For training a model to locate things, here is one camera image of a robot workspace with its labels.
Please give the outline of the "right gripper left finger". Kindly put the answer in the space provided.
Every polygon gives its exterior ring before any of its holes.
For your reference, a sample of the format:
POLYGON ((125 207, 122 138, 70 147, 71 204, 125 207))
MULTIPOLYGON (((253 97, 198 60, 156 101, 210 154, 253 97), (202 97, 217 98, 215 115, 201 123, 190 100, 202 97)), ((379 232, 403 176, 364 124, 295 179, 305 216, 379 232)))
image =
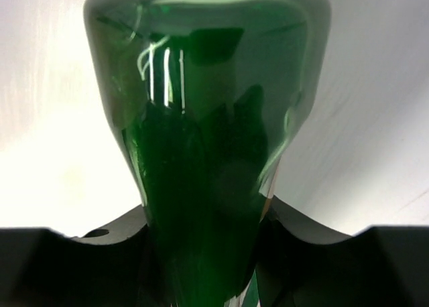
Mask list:
POLYGON ((83 237, 2 229, 1 305, 167 306, 142 207, 83 237))

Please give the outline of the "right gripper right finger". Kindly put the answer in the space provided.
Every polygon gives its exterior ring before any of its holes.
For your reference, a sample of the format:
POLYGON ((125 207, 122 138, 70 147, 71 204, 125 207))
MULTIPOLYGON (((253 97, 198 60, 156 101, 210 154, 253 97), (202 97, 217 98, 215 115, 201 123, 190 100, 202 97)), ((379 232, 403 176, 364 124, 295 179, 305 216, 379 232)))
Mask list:
POLYGON ((275 198, 257 244, 262 306, 427 306, 428 228, 350 236, 275 198))

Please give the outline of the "green dish soap bottle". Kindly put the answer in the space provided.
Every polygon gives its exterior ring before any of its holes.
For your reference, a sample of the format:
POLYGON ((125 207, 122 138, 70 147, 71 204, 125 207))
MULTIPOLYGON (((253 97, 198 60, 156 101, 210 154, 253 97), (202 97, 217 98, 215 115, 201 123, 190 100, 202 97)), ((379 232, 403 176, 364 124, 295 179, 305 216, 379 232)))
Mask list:
POLYGON ((105 115, 158 263, 143 306, 240 304, 330 19, 329 0, 86 0, 105 115))

